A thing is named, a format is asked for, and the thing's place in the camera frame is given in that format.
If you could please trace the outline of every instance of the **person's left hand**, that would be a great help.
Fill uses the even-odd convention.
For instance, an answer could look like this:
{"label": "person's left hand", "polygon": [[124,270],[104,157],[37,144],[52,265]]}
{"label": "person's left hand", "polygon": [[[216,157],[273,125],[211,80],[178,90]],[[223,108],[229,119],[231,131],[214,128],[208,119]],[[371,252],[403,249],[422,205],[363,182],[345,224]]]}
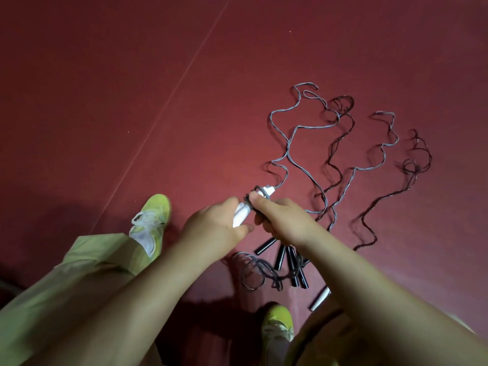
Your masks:
{"label": "person's left hand", "polygon": [[233,196],[222,204],[211,205],[194,213],[181,231],[180,243],[198,252],[209,264],[223,258],[244,237],[253,225],[232,227],[239,200]]}

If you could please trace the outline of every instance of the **person's left arm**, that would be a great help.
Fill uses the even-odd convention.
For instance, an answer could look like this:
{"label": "person's left arm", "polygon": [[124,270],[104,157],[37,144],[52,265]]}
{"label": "person's left arm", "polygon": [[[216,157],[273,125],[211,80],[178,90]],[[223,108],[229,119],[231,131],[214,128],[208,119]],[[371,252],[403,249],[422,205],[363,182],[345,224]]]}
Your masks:
{"label": "person's left arm", "polygon": [[156,258],[89,319],[24,365],[136,366],[186,289],[251,230],[232,227],[231,197],[190,217],[180,240]]}

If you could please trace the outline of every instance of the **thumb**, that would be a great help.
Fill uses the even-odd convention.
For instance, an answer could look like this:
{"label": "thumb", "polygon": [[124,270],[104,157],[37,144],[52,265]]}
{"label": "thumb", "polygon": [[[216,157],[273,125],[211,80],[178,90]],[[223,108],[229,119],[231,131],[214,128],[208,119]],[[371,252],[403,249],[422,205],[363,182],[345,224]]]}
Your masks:
{"label": "thumb", "polygon": [[254,226],[249,224],[242,224],[240,226],[234,227],[234,232],[239,241],[244,239],[246,235],[252,231],[254,231]]}
{"label": "thumb", "polygon": [[256,208],[268,218],[274,215],[279,208],[278,204],[272,202],[269,199],[266,199],[264,196],[259,195],[255,191],[251,191],[251,193],[249,194],[249,201],[254,208]]}

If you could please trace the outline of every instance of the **person's right arm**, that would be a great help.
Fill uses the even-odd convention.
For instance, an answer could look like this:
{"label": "person's right arm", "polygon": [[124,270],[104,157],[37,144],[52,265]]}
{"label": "person's right arm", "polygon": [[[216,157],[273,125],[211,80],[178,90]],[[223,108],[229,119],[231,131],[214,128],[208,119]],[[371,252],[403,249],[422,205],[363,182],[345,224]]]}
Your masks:
{"label": "person's right arm", "polygon": [[249,195],[256,224],[314,264],[352,320],[399,365],[486,365],[485,342],[394,283],[289,199]]}

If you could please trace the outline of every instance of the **forearm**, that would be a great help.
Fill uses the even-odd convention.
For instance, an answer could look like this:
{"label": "forearm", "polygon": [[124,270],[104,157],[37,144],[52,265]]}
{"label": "forearm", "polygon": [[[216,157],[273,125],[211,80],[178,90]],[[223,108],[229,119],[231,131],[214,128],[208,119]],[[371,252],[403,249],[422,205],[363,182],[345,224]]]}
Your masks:
{"label": "forearm", "polygon": [[138,365],[208,265],[185,242],[174,245],[87,321],[26,364]]}
{"label": "forearm", "polygon": [[301,249],[350,317],[394,364],[486,364],[483,342],[325,231]]}

